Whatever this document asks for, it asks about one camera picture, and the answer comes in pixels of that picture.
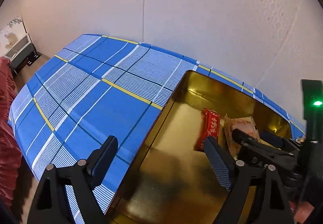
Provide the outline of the brown pastry clear wrapper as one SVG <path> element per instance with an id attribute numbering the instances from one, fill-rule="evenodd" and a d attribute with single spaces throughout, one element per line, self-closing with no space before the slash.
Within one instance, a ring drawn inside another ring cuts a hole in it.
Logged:
<path id="1" fill-rule="evenodd" d="M 261 142 L 256 123 L 252 116 L 241 118 L 229 118 L 226 114 L 224 117 L 224 133 L 228 149 L 233 157 L 236 157 L 240 151 L 239 144 L 242 139 L 251 138 L 255 142 Z"/>

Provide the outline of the red snack bar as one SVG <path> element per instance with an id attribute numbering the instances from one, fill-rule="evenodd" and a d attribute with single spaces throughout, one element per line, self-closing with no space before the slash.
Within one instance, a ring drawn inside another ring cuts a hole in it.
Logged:
<path id="1" fill-rule="evenodd" d="M 204 108 L 202 111 L 203 127 L 200 136 L 194 145 L 194 150 L 204 151 L 204 140 L 212 137 L 218 143 L 221 116 L 213 110 Z"/>

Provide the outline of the red ruffled fabric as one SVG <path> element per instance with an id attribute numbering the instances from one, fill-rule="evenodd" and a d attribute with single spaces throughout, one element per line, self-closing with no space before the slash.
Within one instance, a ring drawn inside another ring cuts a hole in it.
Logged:
<path id="1" fill-rule="evenodd" d="M 13 129 L 8 124 L 10 107 L 16 97 L 16 85 L 7 58 L 1 57 L 0 73 L 1 200 L 7 208 L 10 208 L 14 199 L 22 154 Z"/>

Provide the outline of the gold metal tin box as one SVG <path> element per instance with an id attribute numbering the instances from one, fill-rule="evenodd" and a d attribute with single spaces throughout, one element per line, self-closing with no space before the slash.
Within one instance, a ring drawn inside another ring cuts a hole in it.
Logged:
<path id="1" fill-rule="evenodd" d="M 290 139 L 286 118 L 237 89 L 187 71 L 153 123 L 108 208 L 109 223 L 212 223 L 227 197 L 210 162 L 194 150 L 202 111 L 251 116 L 259 131 Z"/>

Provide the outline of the blue plaid tablecloth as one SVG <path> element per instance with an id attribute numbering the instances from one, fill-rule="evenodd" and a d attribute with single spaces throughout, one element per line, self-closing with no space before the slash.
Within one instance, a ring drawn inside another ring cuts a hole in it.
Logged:
<path id="1" fill-rule="evenodd" d="M 93 194 L 106 213 L 146 135 L 187 71 L 222 82 L 286 118 L 290 139 L 304 126 L 259 90 L 198 60 L 146 43 L 84 34 L 45 63 L 11 105 L 9 124 L 40 182 L 49 164 L 87 159 L 113 135 L 118 150 Z M 85 223 L 72 186 L 65 186 L 75 223 Z"/>

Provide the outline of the white bedside cabinet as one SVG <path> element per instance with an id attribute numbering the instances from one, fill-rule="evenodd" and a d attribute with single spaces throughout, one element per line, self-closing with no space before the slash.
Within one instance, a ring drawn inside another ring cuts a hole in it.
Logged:
<path id="1" fill-rule="evenodd" d="M 1 57 L 9 60 L 12 73 L 31 66 L 39 57 L 21 17 L 13 18 L 1 29 Z"/>

